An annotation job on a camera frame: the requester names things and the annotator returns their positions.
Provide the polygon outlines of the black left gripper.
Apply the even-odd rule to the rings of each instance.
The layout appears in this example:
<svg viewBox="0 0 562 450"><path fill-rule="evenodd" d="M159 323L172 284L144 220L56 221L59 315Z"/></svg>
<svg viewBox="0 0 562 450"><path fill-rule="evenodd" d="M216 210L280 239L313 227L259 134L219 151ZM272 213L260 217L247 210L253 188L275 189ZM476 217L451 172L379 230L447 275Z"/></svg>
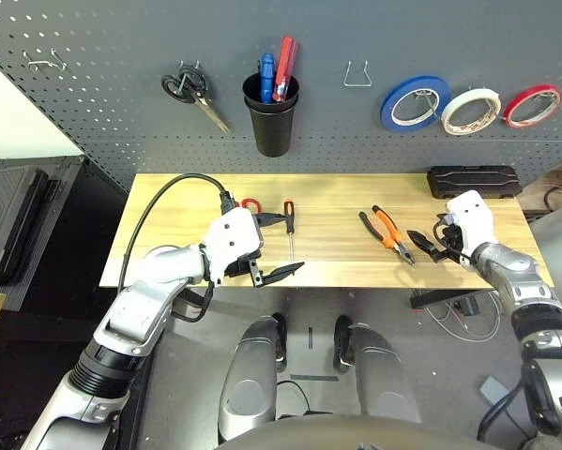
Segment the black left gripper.
<svg viewBox="0 0 562 450"><path fill-rule="evenodd" d="M284 214L278 213L257 213L255 215L257 224L261 227L271 226L280 222L284 222L287 229L293 228L293 220ZM267 275L259 269L257 260L262 256L260 250L256 250L248 255L238 258L225 269L224 275L228 278L235 278L243 275L249 275L254 287L261 287L279 282L289 276L292 276L304 262L293 262L283 267L274 269Z"/></svg>

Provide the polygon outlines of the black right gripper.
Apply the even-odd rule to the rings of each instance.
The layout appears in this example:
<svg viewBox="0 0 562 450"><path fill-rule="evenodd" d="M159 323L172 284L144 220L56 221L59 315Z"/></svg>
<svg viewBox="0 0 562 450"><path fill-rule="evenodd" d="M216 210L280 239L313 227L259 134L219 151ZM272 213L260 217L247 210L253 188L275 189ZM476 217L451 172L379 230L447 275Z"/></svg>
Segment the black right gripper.
<svg viewBox="0 0 562 450"><path fill-rule="evenodd" d="M407 234L412 243L427 255L435 253L435 245L423 233L408 230ZM454 225L435 223L433 225L433 236L443 250L438 250L432 259L435 263L451 260L455 263L461 262L461 252L463 249L463 238L461 228Z"/></svg>

